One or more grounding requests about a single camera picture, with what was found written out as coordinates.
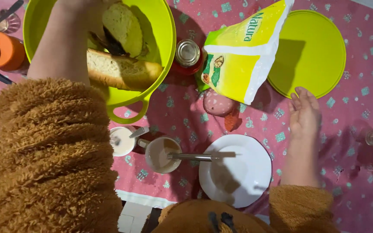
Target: orange cup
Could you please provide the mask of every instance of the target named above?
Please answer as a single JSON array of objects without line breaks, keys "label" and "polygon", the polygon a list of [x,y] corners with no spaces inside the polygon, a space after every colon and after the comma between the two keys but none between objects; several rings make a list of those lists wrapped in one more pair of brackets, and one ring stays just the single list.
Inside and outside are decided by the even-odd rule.
[{"label": "orange cup", "polygon": [[15,37],[0,32],[0,70],[16,71],[26,59],[24,45]]}]

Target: pink tablecloth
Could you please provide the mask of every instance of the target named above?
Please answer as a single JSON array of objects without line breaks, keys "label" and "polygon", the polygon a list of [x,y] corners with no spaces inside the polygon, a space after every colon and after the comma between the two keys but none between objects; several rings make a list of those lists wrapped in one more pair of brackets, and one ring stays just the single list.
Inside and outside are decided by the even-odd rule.
[{"label": "pink tablecloth", "polygon": [[[13,0],[0,0],[6,8]],[[205,34],[232,25],[271,5],[273,0],[171,0],[178,36],[202,45]],[[346,44],[347,62],[336,88],[319,100],[323,109],[321,132],[323,187],[333,193],[334,220],[341,230],[373,232],[373,147],[356,137],[373,128],[373,9],[349,0],[296,0],[293,9],[311,9],[329,17],[340,29]],[[24,10],[19,12],[23,17]],[[22,77],[8,74],[14,81]],[[5,85],[0,82],[0,90]],[[191,77],[170,73],[152,95],[151,106],[137,126],[150,126],[150,138],[168,135],[184,151],[203,152],[211,142],[228,134],[223,119],[206,114],[202,94],[195,91]],[[243,120],[232,134],[246,134],[258,139],[273,161],[272,186],[280,181],[288,144],[287,99],[265,83],[252,106],[241,105]],[[132,117],[139,106],[116,110],[121,117]],[[112,122],[111,128],[118,124]],[[182,162],[173,173],[152,172],[142,154],[116,157],[113,169],[120,173],[116,188],[129,193],[166,199],[171,202],[203,196],[198,180],[199,163]],[[265,194],[258,202],[243,209],[251,213],[267,212]]]}]

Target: lime green bowl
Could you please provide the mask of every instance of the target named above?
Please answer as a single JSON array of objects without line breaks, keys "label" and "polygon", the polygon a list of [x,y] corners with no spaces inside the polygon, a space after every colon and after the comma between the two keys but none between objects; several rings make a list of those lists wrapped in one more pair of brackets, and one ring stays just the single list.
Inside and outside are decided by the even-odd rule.
[{"label": "lime green bowl", "polygon": [[[56,0],[30,0],[24,17],[24,45],[31,61],[47,26],[51,9]],[[144,60],[157,62],[164,69],[158,80],[144,92],[119,90],[109,87],[107,91],[107,113],[111,120],[120,124],[132,124],[140,120],[148,110],[152,93],[165,79],[175,55],[176,31],[171,10],[165,0],[123,0],[141,22],[143,39],[149,46]],[[142,101],[139,114],[130,119],[116,116],[113,110]]]}]

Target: person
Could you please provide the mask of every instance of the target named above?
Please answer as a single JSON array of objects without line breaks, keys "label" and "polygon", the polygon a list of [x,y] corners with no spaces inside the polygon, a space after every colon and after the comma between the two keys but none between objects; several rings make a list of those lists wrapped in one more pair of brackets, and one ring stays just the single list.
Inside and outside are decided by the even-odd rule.
[{"label": "person", "polygon": [[[115,1],[58,0],[28,76],[0,94],[0,233],[118,232],[122,211],[111,170],[109,119],[87,74],[87,32]],[[321,189],[321,114],[302,87],[292,94],[281,184],[270,189],[270,225],[212,200],[162,211],[153,232],[338,232]]]}]

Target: bread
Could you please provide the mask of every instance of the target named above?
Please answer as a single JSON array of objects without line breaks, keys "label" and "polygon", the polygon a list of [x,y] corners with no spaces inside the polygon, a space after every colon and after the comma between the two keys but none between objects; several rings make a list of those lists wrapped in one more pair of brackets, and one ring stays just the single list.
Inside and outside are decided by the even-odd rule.
[{"label": "bread", "polygon": [[142,53],[143,34],[139,19],[123,3],[113,4],[103,13],[103,24],[131,57]]},{"label": "bread", "polygon": [[91,80],[109,87],[138,91],[148,89],[163,70],[158,63],[112,56],[94,49],[87,50],[87,67]]}]

